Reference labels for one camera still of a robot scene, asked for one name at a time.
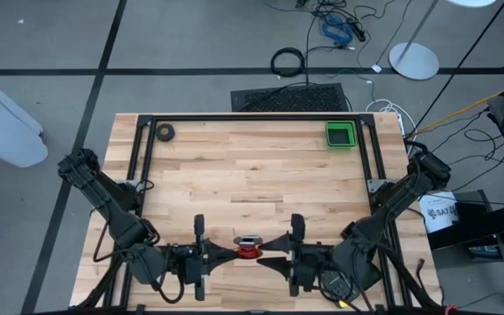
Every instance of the wooden table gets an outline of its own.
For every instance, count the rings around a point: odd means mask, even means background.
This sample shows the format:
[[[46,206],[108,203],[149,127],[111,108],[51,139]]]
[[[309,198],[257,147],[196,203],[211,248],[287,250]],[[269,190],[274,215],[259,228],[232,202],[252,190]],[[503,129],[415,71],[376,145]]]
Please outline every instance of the wooden table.
[[[125,179],[138,114],[119,114],[108,144],[103,170],[112,179]],[[394,114],[374,114],[381,154],[389,179],[406,173],[408,159]],[[324,121],[207,121],[171,122],[176,137],[155,143],[143,217],[161,234],[161,244],[193,242],[193,216],[204,214],[206,236],[228,248],[237,235],[260,235],[269,241],[291,229],[291,214],[306,219],[305,242],[336,244],[351,221],[370,214],[359,148],[328,150]],[[367,150],[375,170],[368,132]],[[146,135],[140,148],[141,172]],[[90,219],[71,305],[82,301],[104,274],[109,261],[93,262],[92,255],[104,221]],[[426,264],[421,276],[430,295],[440,302],[437,274],[422,220],[404,212],[396,221],[407,268],[415,273],[417,260]],[[101,253],[112,250],[108,234]],[[280,253],[264,253],[280,256]],[[397,305],[402,303],[396,272],[389,265]],[[115,301],[121,285],[116,283]],[[175,276],[168,276],[164,291],[178,292]],[[373,305],[385,305],[382,284],[367,291]],[[353,302],[363,310],[362,298]],[[144,304],[148,310],[335,310],[319,292],[290,297],[284,278],[255,261],[235,260],[216,268],[206,279],[206,301],[193,298],[193,286],[178,304],[167,304],[149,285],[132,280],[129,308]]]

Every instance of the white plastic bin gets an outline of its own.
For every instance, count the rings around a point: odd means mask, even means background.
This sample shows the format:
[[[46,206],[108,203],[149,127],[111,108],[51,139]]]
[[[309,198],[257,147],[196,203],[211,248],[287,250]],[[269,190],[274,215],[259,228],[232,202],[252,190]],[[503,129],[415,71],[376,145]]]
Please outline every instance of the white plastic bin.
[[[42,127],[0,90],[0,158],[18,167],[38,164],[48,156]]]

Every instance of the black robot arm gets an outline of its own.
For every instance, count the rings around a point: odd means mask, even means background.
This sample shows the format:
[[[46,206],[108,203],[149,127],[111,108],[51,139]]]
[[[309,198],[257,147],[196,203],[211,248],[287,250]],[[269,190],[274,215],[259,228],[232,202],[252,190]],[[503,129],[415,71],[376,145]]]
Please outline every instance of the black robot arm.
[[[446,187],[450,168],[420,145],[421,150],[410,160],[408,174],[396,183],[382,181],[370,197],[373,215],[350,223],[340,233],[343,241],[336,246],[304,244],[305,220],[299,214],[291,217],[292,233],[263,244],[262,250],[292,252],[285,258],[258,259],[261,265],[281,273],[288,281],[290,294],[299,287],[305,291],[321,290],[328,299],[351,302],[361,290],[367,290],[381,278],[372,264],[377,248],[383,249],[421,306],[438,306],[419,287],[397,253],[383,241],[383,231],[409,205],[429,191]]]
[[[196,242],[189,245],[155,246],[160,235],[152,224],[131,211],[142,205],[137,186],[117,184],[101,171],[97,156],[89,149],[80,149],[58,163],[58,174],[66,182],[80,189],[93,207],[107,222],[109,234],[117,249],[108,271],[89,297],[78,307],[93,307],[106,290],[122,262],[129,265],[141,284],[150,284],[168,303],[177,303],[184,295],[184,285],[194,284],[195,298],[205,299],[205,276],[222,263],[237,258],[231,249],[218,246],[204,236],[205,222],[202,214],[194,218]],[[162,291],[165,274],[178,276],[180,292],[169,299]]]

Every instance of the green container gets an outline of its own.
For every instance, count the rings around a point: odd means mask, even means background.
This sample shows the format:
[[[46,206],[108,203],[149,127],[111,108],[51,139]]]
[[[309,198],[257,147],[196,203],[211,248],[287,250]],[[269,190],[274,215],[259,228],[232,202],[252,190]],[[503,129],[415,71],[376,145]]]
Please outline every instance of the green container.
[[[357,145],[355,122],[330,121],[325,123],[325,138],[328,147],[334,149],[348,149]]]

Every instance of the red object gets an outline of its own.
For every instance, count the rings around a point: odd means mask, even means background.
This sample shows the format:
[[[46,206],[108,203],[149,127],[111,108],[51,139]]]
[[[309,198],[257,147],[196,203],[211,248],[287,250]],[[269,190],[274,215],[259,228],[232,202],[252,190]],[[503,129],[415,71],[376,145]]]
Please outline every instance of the red object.
[[[448,305],[446,309],[444,309],[444,315],[450,315],[452,310],[457,310],[456,305]]]
[[[238,246],[238,256],[241,259],[256,259],[262,255],[262,252],[256,245],[243,245]]]

